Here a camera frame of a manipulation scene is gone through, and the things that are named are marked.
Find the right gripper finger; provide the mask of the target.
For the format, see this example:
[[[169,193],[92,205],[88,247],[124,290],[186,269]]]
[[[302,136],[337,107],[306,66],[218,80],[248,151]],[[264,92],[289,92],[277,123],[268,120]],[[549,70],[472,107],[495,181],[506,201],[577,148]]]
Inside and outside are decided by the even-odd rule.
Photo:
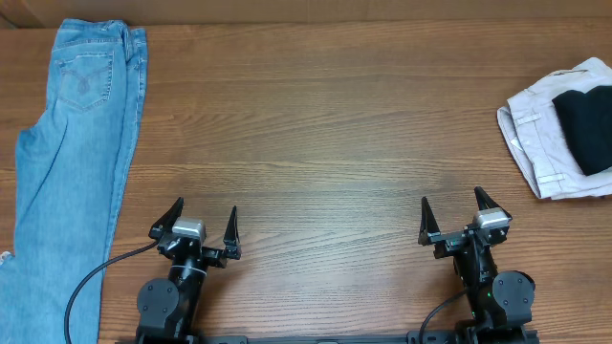
[[[478,204],[478,208],[480,210],[500,208],[505,213],[507,218],[509,219],[512,218],[512,215],[508,211],[506,211],[501,205],[499,205],[496,201],[494,201],[481,186],[476,186],[474,188],[474,194],[475,194],[475,198]]]
[[[421,199],[421,224],[419,230],[420,237],[431,237],[440,234],[440,229],[432,212],[427,197]]]

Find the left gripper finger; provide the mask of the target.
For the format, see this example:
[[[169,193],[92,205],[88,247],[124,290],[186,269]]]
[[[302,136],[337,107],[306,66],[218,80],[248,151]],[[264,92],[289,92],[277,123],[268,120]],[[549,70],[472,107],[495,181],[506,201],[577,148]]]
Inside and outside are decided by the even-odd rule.
[[[232,208],[231,214],[229,216],[228,225],[226,228],[226,232],[223,239],[224,243],[238,243],[239,242],[239,234],[237,228],[237,206],[235,205]]]
[[[179,197],[166,213],[158,219],[150,228],[151,234],[164,234],[171,232],[172,227],[181,216],[184,207],[184,198]]]

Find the light blue denim jeans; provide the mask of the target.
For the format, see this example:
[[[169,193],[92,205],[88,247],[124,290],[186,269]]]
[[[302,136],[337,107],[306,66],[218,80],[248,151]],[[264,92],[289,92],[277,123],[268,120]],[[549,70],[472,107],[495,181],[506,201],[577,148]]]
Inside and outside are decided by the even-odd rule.
[[[65,20],[46,107],[15,147],[13,249],[1,257],[5,343],[94,343],[102,274],[138,142],[145,31]]]

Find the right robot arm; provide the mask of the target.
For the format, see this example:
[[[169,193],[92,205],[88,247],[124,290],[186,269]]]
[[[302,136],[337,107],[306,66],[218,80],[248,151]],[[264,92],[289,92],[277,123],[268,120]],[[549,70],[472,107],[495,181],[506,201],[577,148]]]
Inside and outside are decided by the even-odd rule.
[[[436,335],[447,343],[537,343],[536,331],[526,329],[532,321],[536,283],[518,270],[500,272],[492,257],[492,247],[507,240],[512,215],[486,191],[474,188],[478,211],[460,231],[442,233],[427,198],[421,200],[418,243],[433,246],[437,259],[451,257],[463,289],[443,301],[422,322],[415,335],[417,343],[434,336],[426,327],[443,308],[465,296],[471,319],[461,320],[452,331]]]

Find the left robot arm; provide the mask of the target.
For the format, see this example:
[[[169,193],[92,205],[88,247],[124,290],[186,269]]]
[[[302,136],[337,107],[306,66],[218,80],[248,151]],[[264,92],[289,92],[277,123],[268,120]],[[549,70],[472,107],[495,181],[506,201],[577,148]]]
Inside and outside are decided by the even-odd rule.
[[[224,247],[206,247],[204,223],[184,217],[184,199],[178,198],[149,230],[159,253],[171,261],[165,278],[146,282],[137,297],[140,313],[135,342],[201,343],[192,330],[200,294],[208,269],[223,269],[229,260],[241,258],[237,209],[229,216]]]

